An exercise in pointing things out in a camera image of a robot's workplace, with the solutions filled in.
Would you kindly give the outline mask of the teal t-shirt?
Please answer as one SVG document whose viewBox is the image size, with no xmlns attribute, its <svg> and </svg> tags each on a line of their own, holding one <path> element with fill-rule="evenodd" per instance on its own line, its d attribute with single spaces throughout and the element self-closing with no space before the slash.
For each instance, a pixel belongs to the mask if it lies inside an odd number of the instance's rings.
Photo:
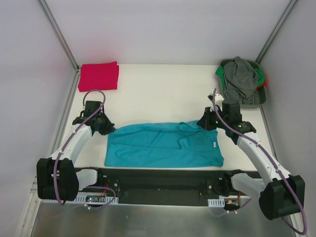
<svg viewBox="0 0 316 237">
<path fill-rule="evenodd" d="M 131 124 L 108 135 L 104 165 L 123 168 L 221 167 L 217 131 L 197 121 Z"/>
</svg>

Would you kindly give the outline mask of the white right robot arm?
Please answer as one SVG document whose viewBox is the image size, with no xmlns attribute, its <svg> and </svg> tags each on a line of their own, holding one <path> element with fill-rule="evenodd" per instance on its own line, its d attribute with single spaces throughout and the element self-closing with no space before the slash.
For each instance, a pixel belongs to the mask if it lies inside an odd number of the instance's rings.
<svg viewBox="0 0 316 237">
<path fill-rule="evenodd" d="M 220 94 L 211 94 L 208 98 L 212 104 L 205 108 L 197 124 L 208 131 L 223 129 L 248 156 L 262 178 L 259 182 L 235 170 L 222 182 L 223 191 L 228 195 L 242 191 L 257 199 L 263 215 L 269 220 L 296 213 L 306 219 L 303 178 L 292 175 L 265 149 L 254 126 L 243 121 L 237 101 L 225 100 Z"/>
</svg>

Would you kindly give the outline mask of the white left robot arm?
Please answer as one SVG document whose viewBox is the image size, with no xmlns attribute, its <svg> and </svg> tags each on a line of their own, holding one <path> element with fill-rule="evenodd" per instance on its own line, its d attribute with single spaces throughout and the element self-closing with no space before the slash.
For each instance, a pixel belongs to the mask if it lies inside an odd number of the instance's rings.
<svg viewBox="0 0 316 237">
<path fill-rule="evenodd" d="M 104 179 L 94 168 L 76 171 L 75 162 L 94 133 L 108 135 L 114 124 L 104 112 L 104 103 L 86 101 L 84 110 L 72 122 L 71 131 L 61 146 L 48 158 L 37 162 L 37 190 L 40 199 L 73 201 L 79 191 L 89 187 L 93 192 L 104 188 Z"/>
</svg>

